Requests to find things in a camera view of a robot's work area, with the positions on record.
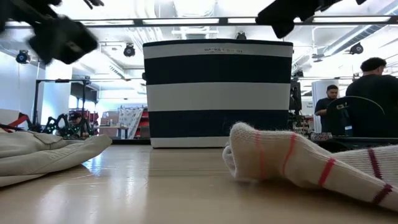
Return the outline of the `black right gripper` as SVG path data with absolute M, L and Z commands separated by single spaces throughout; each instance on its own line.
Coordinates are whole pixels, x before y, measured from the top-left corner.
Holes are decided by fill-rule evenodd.
M 297 17 L 306 21 L 319 7 L 318 0 L 275 0 L 258 13 L 255 22 L 271 26 L 276 37 L 281 39 L 293 31 Z

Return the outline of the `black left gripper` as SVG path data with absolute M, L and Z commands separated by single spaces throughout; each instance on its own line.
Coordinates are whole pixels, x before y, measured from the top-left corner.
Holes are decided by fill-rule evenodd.
M 104 6 L 102 0 L 83 1 L 90 9 Z M 67 16 L 45 19 L 34 25 L 33 30 L 28 44 L 46 65 L 52 60 L 69 65 L 98 47 L 97 38 L 81 22 Z

